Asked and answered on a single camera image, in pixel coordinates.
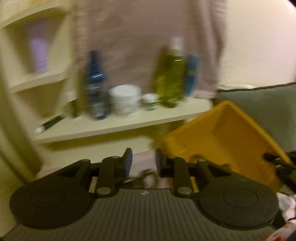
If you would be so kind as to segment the small green-label jar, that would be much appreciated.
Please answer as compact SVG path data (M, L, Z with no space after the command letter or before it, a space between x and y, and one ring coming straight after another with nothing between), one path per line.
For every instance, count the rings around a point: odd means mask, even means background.
M142 96L142 105L145 110L155 110L158 107L159 96L155 93L148 93Z

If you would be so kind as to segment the blue white tube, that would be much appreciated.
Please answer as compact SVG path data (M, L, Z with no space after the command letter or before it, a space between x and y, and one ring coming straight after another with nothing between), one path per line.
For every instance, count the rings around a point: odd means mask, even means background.
M199 57L196 55L188 55L185 81L184 81L184 93L185 96L191 96L197 84L198 72L199 72Z

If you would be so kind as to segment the lilac tube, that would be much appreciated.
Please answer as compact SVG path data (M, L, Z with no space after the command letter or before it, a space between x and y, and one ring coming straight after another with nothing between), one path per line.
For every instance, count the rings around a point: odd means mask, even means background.
M48 19L40 18L24 25L30 50L34 60L35 71L42 74L48 71Z

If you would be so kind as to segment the white cream jar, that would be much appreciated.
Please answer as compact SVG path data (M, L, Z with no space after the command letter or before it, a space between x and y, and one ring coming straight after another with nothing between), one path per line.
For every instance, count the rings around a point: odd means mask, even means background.
M138 108L142 88L138 85L124 84L113 87L108 92L112 112L118 116L132 116Z

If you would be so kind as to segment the mauve hanging towel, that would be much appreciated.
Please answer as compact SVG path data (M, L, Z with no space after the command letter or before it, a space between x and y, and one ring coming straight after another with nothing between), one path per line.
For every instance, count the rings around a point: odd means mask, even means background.
M227 1L73 1L78 76L86 77L91 50L99 51L110 86L151 91L160 55L182 37L185 55L200 59L193 95L216 96L226 42Z

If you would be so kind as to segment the dark green white-tipped pen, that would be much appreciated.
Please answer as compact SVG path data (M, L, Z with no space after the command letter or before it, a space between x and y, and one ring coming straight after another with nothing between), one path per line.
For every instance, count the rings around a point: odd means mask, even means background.
M43 123L42 125L38 126L35 130L34 133L36 135L39 135L41 133L43 133L44 131L48 130L49 128L51 128L52 126L54 126L55 124L57 124L58 122L62 121L64 119L63 115L58 115L55 116L54 118L46 121L45 123Z

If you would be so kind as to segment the orange plastic tray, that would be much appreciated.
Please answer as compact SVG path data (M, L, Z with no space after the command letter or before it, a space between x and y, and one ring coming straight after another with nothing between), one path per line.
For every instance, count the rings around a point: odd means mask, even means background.
M249 115L230 101L164 136L161 149L168 156L192 162L197 156L217 164L228 164L233 172L279 192L283 183L275 166L264 160L270 153L286 163L290 159L279 144Z

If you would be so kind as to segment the dark blue spray bottle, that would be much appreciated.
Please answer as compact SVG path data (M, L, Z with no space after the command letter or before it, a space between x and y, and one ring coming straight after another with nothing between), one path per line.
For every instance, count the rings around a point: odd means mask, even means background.
M107 117L106 77L97 50L89 52L88 72L85 89L92 118L103 120Z

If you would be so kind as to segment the green spray bottle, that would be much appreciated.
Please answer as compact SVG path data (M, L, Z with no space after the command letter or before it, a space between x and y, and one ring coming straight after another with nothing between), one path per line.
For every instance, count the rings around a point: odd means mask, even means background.
M172 37L170 44L161 49L153 79L154 92L162 105L177 106L183 98L184 78L184 40L183 37Z

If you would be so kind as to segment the grey pillow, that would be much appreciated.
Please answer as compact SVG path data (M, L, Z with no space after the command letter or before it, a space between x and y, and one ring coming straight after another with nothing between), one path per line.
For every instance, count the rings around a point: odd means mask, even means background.
M253 118L285 152L295 150L295 82L219 90L213 103L226 100Z

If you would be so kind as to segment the small dark green vial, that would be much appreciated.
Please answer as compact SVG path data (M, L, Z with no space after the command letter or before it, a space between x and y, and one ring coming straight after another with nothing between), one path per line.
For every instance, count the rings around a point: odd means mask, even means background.
M66 93L68 112L72 118L79 116L78 97L75 90Z

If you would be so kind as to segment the cream corner shelf unit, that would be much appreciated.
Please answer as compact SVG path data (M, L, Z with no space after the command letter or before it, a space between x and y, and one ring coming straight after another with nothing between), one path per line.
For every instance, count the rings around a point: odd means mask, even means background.
M126 147L136 153L154 148L167 126L211 109L209 100L189 98L176 108L139 109L130 117L111 113L91 117L78 76L73 1L1 1L1 127L15 145L15 164L29 180L41 168L65 166L80 159L98 162ZM38 74L24 25L48 19L48 71ZM79 116L68 112L66 93L75 90ZM64 119L43 133L34 130L54 118Z

